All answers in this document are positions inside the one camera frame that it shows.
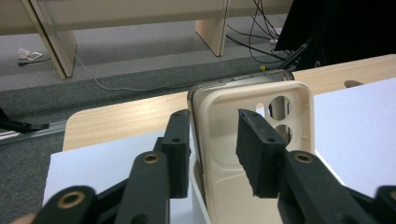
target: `wooden table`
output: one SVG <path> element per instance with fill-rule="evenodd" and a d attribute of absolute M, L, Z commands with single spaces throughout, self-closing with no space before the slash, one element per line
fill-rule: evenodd
<path fill-rule="evenodd" d="M 345 88 L 346 80 L 371 83 L 396 77 L 396 54 L 294 72 L 314 95 Z M 83 110 L 66 123 L 64 150 L 86 147 L 166 128 L 169 116 L 187 108 L 180 92 Z"/>

